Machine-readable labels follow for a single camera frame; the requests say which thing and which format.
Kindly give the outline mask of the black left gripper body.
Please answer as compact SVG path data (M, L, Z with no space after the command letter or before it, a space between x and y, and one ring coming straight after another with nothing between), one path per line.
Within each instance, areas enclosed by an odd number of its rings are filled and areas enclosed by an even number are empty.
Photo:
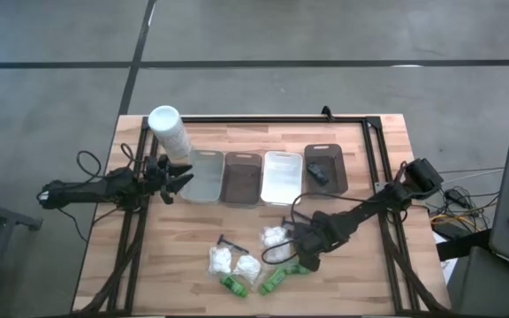
M150 193L159 192L165 204L172 204L171 182L175 178L173 165L167 155L159 158L148 156L145 160L144 179L145 189Z

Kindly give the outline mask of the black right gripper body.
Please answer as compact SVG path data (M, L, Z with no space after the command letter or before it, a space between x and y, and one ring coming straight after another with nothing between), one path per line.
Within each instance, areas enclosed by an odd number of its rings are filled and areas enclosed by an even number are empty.
M329 222L329 216L292 222L293 245L300 261L313 261L319 254L330 251Z

